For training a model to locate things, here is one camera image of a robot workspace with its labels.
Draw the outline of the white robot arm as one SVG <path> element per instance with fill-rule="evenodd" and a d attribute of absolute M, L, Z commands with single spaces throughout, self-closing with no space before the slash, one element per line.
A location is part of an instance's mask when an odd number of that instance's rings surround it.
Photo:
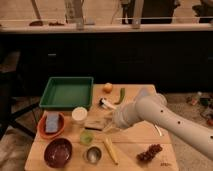
<path fill-rule="evenodd" d="M 142 121 L 170 131 L 213 161 L 213 130 L 175 114 L 160 93 L 139 93 L 132 102 L 118 106 L 104 130 L 124 130 Z"/>

